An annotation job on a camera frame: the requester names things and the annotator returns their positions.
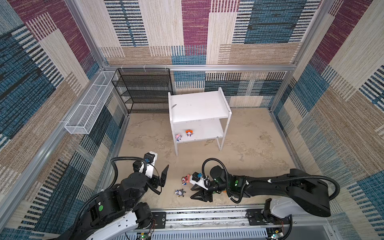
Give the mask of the orange crab hood Doraemon figure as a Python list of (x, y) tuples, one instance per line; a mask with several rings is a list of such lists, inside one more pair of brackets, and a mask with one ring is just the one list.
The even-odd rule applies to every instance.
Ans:
[(191, 137), (194, 134), (194, 132), (193, 130), (186, 130), (186, 134), (188, 137)]

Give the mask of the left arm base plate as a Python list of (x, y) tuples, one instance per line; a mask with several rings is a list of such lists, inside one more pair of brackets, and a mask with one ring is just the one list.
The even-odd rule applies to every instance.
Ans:
[(137, 229), (164, 229), (166, 227), (166, 212), (135, 213), (137, 217)]

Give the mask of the pink hood Doraemon figure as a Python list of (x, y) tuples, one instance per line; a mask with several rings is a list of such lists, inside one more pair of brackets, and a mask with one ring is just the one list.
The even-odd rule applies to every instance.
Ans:
[(176, 137), (177, 142), (180, 142), (182, 140), (181, 134), (177, 134), (175, 137)]

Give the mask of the grey hood Doraemon figure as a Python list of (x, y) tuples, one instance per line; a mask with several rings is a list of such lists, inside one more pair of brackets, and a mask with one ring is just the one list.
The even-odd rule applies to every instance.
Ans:
[(185, 196), (185, 191), (184, 189), (181, 189), (181, 190), (175, 190), (175, 194), (178, 196), (178, 197), (184, 197)]

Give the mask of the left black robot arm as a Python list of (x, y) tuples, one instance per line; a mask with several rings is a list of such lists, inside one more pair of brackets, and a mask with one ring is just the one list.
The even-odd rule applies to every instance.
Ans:
[[(168, 169), (159, 173), (155, 168), (158, 155), (148, 152), (144, 157), (115, 157), (112, 183), (95, 194), (82, 206), (74, 224), (59, 240), (112, 240), (118, 236), (129, 239), (128, 232), (141, 230), (134, 240), (150, 240), (155, 229), (165, 227), (166, 213), (152, 213), (149, 205), (141, 201), (151, 190), (160, 195), (166, 184)], [(117, 183), (117, 161), (133, 161), (133, 173)]]

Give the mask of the aluminium mounting rail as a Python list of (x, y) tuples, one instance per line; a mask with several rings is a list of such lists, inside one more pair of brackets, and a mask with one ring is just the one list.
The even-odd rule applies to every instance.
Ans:
[[(332, 221), (312, 215), (294, 215), (289, 225), (250, 226), (246, 210), (263, 209), (262, 205), (212, 208), (155, 209), (166, 212), (164, 229), (155, 229), (150, 240), (340, 240)], [(141, 230), (128, 232), (133, 240)]]

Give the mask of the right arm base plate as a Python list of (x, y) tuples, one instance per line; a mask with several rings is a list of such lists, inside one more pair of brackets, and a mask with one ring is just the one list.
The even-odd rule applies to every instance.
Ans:
[(289, 217), (283, 219), (277, 218), (272, 214), (264, 214), (263, 209), (248, 209), (246, 210), (246, 218), (250, 226), (266, 226), (266, 225), (289, 225)]

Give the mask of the white two-tier shelf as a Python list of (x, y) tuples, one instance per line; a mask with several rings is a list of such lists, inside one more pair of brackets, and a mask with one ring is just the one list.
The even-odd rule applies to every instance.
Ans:
[[(216, 140), (219, 150), (223, 149), (232, 111), (221, 87), (217, 91), (169, 95), (168, 99), (176, 156), (178, 144), (182, 143)], [(188, 137), (186, 130), (193, 130), (194, 134)], [(177, 134), (182, 135), (180, 142)]]

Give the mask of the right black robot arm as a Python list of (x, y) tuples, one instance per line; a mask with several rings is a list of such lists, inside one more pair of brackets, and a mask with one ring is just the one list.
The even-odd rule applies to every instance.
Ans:
[(228, 198), (235, 204), (243, 198), (255, 196), (277, 196), (278, 199), (268, 199), (263, 214), (276, 218), (285, 218), (306, 212), (317, 217), (330, 217), (330, 202), (340, 193), (339, 183), (329, 177), (309, 175), (299, 169), (290, 169), (285, 175), (276, 177), (255, 178), (249, 176), (231, 175), (225, 165), (218, 159), (207, 159), (217, 162), (209, 176), (205, 172), (193, 173), (187, 177), (187, 183), (193, 185), (193, 200), (212, 202), (213, 194), (226, 192)]

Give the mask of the red hat Doraemon figure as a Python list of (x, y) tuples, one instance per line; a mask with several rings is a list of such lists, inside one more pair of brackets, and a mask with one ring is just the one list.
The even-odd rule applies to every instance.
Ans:
[(190, 175), (182, 177), (182, 185), (185, 186), (186, 184), (188, 184), (190, 182), (190, 178), (191, 178)]

